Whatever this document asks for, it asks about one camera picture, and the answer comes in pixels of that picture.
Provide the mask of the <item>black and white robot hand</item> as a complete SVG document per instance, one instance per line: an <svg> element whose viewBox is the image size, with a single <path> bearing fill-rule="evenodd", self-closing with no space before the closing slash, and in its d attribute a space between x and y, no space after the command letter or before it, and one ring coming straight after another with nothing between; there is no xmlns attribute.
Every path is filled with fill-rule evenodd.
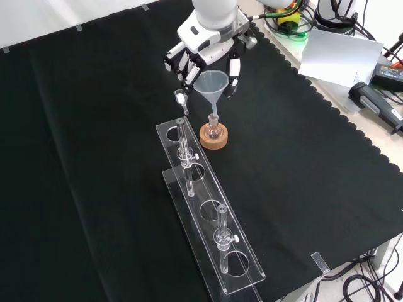
<svg viewBox="0 0 403 302"><path fill-rule="evenodd" d="M178 28L180 42L165 54L164 65L177 75L185 94L194 90L196 80L207 67L224 57L227 59L226 74L229 76L224 95L229 98L236 92L241 73L237 44L248 48L255 46L257 40L249 28L248 17L239 8L235 12L237 14L231 24L212 29L203 26L197 18L197 10L193 10Z"/></svg>

